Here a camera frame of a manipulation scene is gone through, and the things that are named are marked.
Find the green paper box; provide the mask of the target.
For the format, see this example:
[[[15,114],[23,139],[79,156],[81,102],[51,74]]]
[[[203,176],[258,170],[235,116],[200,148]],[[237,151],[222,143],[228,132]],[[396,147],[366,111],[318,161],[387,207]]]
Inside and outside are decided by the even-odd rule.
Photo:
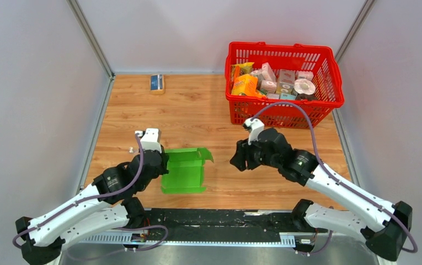
[[[212,153],[205,147],[168,149],[168,173],[162,175],[161,190],[164,194],[196,194],[206,190],[204,164],[213,161]]]

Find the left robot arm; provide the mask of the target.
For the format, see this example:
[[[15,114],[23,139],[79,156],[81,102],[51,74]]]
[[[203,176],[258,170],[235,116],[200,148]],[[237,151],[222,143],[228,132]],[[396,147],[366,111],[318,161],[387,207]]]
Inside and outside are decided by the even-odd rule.
[[[135,196],[151,180],[168,173],[164,150],[142,150],[131,162],[106,169],[86,188],[56,209],[16,220],[23,259],[47,264],[75,243],[110,229],[139,229],[148,223]]]

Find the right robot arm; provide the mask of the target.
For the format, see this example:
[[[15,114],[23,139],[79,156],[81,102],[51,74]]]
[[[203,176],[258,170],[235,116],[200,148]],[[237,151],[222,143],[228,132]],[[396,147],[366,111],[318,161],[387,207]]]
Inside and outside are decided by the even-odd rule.
[[[276,168],[286,180],[323,193],[345,208],[338,211],[302,199],[291,216],[296,230],[336,231],[363,242],[374,254],[392,262],[404,251],[412,228],[413,208],[408,203],[393,203],[361,189],[309,151],[292,148],[276,129],[237,141],[230,163],[240,171],[259,166]]]

